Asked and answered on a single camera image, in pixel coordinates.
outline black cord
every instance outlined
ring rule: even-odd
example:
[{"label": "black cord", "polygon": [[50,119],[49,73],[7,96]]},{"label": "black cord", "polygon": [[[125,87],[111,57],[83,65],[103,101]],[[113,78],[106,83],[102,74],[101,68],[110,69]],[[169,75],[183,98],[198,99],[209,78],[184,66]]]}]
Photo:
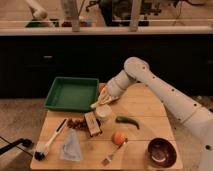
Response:
[{"label": "black cord", "polygon": [[84,4],[85,4],[85,1],[86,1],[86,0],[83,0],[82,3],[81,3],[81,7],[80,7],[80,9],[79,9],[78,16],[81,15],[82,9],[83,9]]},{"label": "black cord", "polygon": [[[3,141],[5,141],[6,143],[11,144],[11,142],[9,142],[8,140],[6,140],[6,139],[3,138],[2,136],[0,136],[0,138],[1,138]],[[29,153],[28,151],[26,151],[26,150],[20,148],[19,146],[15,146],[15,147],[18,148],[18,149],[20,149],[20,150],[22,150],[24,153],[30,155],[31,157],[33,157],[33,155],[32,155],[31,153]]]},{"label": "black cord", "polygon": [[173,26],[177,23],[177,20],[180,18],[181,14],[182,14],[182,6],[183,6],[183,0],[180,1],[179,14],[177,15],[175,21],[172,24]]}]

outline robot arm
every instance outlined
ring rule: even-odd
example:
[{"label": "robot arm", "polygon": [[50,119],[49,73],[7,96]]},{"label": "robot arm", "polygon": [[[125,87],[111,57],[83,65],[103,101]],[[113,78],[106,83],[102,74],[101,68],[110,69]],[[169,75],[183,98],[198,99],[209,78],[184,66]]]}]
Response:
[{"label": "robot arm", "polygon": [[198,102],[155,76],[149,70],[149,65],[145,61],[136,57],[127,59],[124,64],[124,70],[108,81],[96,105],[110,103],[118,99],[135,81],[145,83],[160,98],[171,113],[202,141],[203,153],[199,170],[212,170],[212,113]]},{"label": "robot arm", "polygon": [[37,20],[44,20],[47,18],[47,11],[36,0],[25,0],[28,4],[33,18]]}]

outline wooden table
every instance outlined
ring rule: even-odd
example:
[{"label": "wooden table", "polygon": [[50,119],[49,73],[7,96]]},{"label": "wooden table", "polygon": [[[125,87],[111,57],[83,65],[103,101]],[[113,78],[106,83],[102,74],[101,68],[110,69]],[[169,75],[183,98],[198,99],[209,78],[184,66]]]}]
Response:
[{"label": "wooden table", "polygon": [[[122,98],[110,105],[112,114],[110,119],[102,124],[103,133],[90,137],[89,132],[77,131],[83,160],[80,162],[60,159],[61,144],[67,136],[68,127],[56,137],[49,154],[43,161],[34,158],[32,169],[151,169],[153,168],[147,157],[147,146],[151,139],[161,137],[169,140],[177,151],[176,163],[170,169],[182,169],[182,161],[173,136],[165,108],[161,101],[141,83],[129,87]],[[115,117],[125,115],[133,117],[140,123],[140,130],[131,124],[117,124]],[[51,137],[57,126],[64,118],[83,118],[82,114],[71,112],[48,111],[38,141],[45,143]],[[101,161],[117,146],[112,143],[111,137],[115,131],[122,130],[129,141],[114,156],[113,161],[103,166]]]}]

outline chili pepper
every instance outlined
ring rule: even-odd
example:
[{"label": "chili pepper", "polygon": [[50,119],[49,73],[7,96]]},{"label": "chili pepper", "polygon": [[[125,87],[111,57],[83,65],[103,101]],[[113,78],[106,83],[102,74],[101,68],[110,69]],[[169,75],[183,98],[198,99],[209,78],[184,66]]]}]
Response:
[{"label": "chili pepper", "polygon": [[139,123],[136,120],[126,117],[126,116],[117,116],[115,121],[117,123],[130,123],[130,124],[135,125],[137,127],[137,129],[140,129]]}]

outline bowl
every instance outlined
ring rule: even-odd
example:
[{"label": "bowl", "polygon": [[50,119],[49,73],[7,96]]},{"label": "bowl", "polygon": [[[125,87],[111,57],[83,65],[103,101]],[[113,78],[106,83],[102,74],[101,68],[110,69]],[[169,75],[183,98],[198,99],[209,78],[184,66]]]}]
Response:
[{"label": "bowl", "polygon": [[173,145],[166,139],[155,138],[148,145],[150,160],[160,167],[171,167],[177,159],[177,153]]}]

